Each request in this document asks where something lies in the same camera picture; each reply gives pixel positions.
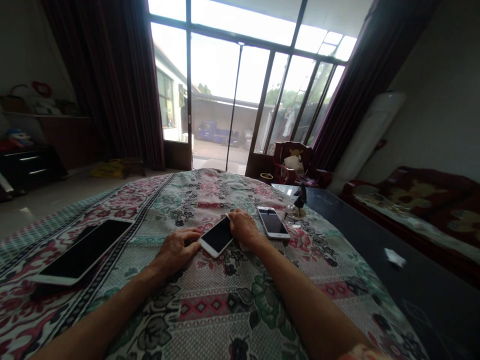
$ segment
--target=yellow bag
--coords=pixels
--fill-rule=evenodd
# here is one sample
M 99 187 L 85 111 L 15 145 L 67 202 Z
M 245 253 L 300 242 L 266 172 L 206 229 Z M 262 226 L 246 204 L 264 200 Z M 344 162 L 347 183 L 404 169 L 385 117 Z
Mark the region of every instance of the yellow bag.
M 102 162 L 90 171 L 94 178 L 121 178 L 124 176 L 124 166 L 121 159 L 111 159 L 109 162 Z

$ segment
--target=glass table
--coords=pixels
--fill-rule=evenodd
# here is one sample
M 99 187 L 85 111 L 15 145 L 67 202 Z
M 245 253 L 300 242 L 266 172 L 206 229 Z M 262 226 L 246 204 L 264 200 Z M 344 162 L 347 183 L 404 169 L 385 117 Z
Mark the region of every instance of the glass table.
M 293 198 L 298 186 L 272 184 Z M 328 190 L 307 188 L 307 206 L 362 255 L 407 317 L 431 359 L 480 359 L 480 291 L 349 206 Z M 385 248 L 406 259 L 398 268 Z

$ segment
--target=small bottle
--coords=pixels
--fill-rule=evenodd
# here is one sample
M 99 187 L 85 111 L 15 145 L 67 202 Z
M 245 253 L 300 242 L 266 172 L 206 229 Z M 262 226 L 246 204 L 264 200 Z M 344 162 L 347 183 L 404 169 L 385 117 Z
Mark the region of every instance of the small bottle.
M 307 189 L 305 185 L 301 183 L 300 194 L 296 198 L 292 205 L 288 205 L 285 209 L 285 217 L 283 220 L 292 228 L 300 228 L 302 226 L 302 220 L 305 219 L 307 213 L 303 209 L 307 202 Z

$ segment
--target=forearm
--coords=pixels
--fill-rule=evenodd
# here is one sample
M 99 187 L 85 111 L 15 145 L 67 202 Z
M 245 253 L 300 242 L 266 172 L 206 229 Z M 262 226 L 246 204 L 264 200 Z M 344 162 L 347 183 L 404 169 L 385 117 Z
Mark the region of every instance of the forearm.
M 313 359 L 337 359 L 367 337 L 315 284 L 268 241 L 254 249 L 278 289 Z
M 32 359 L 99 359 L 142 301 L 166 277 L 147 267 L 95 311 L 42 347 Z

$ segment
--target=hand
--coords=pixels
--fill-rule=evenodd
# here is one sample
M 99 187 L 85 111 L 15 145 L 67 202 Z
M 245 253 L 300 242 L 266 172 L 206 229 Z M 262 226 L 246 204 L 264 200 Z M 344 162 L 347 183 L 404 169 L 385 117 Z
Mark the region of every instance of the hand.
M 166 278 L 175 274 L 200 250 L 199 242 L 192 242 L 185 246 L 186 240 L 197 240 L 202 232 L 197 228 L 180 228 L 168 235 L 163 242 L 155 259 L 148 265 L 157 273 L 162 273 Z
M 259 232 L 255 221 L 248 212 L 238 208 L 230 212 L 228 216 L 230 217 L 231 234 L 242 244 L 255 251 L 259 245 L 269 243 Z

